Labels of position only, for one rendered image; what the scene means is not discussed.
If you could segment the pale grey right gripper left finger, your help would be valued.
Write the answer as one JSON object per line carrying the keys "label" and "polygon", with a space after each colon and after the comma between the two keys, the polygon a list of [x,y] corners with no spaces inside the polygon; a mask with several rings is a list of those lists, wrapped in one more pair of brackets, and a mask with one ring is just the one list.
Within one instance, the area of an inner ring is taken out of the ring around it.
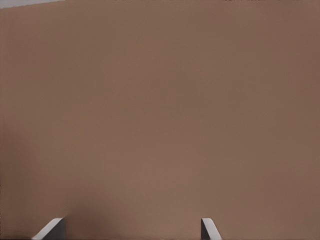
{"label": "pale grey right gripper left finger", "polygon": [[63,217],[52,219],[31,240],[66,240],[66,220]]}

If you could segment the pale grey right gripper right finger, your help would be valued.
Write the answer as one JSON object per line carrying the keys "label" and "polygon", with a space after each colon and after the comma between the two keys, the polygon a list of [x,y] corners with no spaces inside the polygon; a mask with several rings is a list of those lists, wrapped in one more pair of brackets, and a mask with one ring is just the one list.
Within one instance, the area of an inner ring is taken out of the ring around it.
{"label": "pale grey right gripper right finger", "polygon": [[201,240],[222,240],[222,236],[211,218],[201,219]]}

